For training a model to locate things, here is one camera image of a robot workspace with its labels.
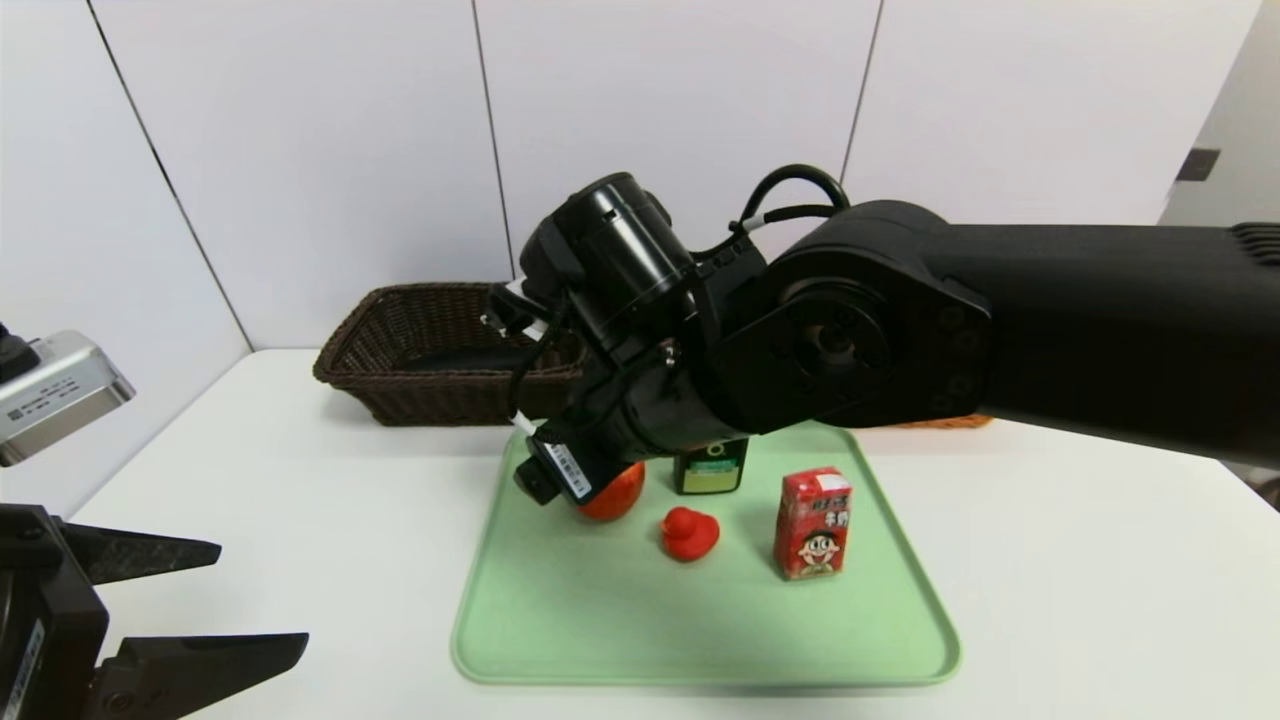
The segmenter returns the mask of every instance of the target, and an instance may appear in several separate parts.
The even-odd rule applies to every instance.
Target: panel seam
[[[248,338],[248,333],[244,331],[244,323],[242,323],[239,315],[236,314],[236,306],[232,305],[232,299],[227,296],[227,288],[223,287],[223,281],[214,270],[214,264],[209,260],[209,254],[205,252],[205,246],[200,242],[200,236],[196,233],[196,228],[191,224],[191,217],[187,215],[187,209],[182,205],[182,199],[178,197],[178,191],[173,186],[173,179],[169,178],[169,172],[165,169],[164,161],[160,160],[160,152],[156,151],[155,142],[151,141],[151,133],[147,131],[147,124],[142,122],[142,114],[138,113],[138,104],[133,101],[133,94],[129,92],[129,86],[124,82],[124,73],[120,72],[120,64],[115,60],[115,53],[111,51],[111,44],[106,40],[106,32],[102,31],[101,20],[97,19],[97,10],[93,8],[93,0],[84,0],[84,4],[88,6],[88,13],[93,18],[93,26],[97,27],[97,36],[102,38],[102,47],[106,50],[106,58],[111,61],[111,68],[115,70],[116,79],[120,81],[120,88],[124,91],[124,97],[129,101],[129,108],[133,110],[133,118],[138,122],[138,128],[142,129],[142,137],[146,138],[147,147],[151,149],[151,156],[155,158],[156,167],[160,168],[160,177],[164,178],[165,186],[169,187],[169,195],[173,196],[173,201],[178,206],[182,222],[187,225],[187,232],[191,233],[191,240],[195,241],[196,250],[200,251],[200,258],[205,261],[205,268],[209,269],[209,275],[214,278],[214,286],[218,288],[218,293],[223,296],[223,302],[227,305],[227,310],[230,313],[232,320],[236,322],[236,328],[239,331],[241,337],[244,338],[244,345],[248,346],[250,352],[256,352],[257,348],[253,347],[253,342]]]

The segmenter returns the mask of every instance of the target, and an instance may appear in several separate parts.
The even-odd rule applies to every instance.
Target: silver device
[[[3,332],[0,468],[17,465],[133,398],[133,386],[76,331],[26,342]]]

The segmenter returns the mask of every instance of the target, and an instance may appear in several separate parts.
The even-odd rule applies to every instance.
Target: red juice box
[[[782,478],[773,559],[786,579],[831,575],[845,566],[852,492],[835,468]]]

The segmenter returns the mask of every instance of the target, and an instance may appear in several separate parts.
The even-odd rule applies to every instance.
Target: cartoon face
[[[809,539],[800,548],[800,557],[808,565],[824,565],[831,562],[831,559],[837,552],[840,552],[840,546],[836,544],[836,536],[831,533],[814,533],[809,536]]]

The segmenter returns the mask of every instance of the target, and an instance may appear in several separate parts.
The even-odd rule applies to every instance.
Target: white wall
[[[468,0],[97,0],[255,347],[375,287],[511,278]]]
[[[1196,145],[1222,154],[1174,188],[1166,225],[1280,222],[1280,0],[1265,0]]]
[[[0,319],[78,329],[137,397],[4,469],[6,502],[68,514],[247,352],[84,3],[5,0]]]
[[[564,197],[628,170],[692,249],[768,172],[838,174],[877,0],[477,0],[513,251]],[[787,183],[765,208],[823,196]],[[814,223],[756,233],[776,255]]]
[[[886,0],[850,199],[968,223],[1155,223],[1257,6]]]

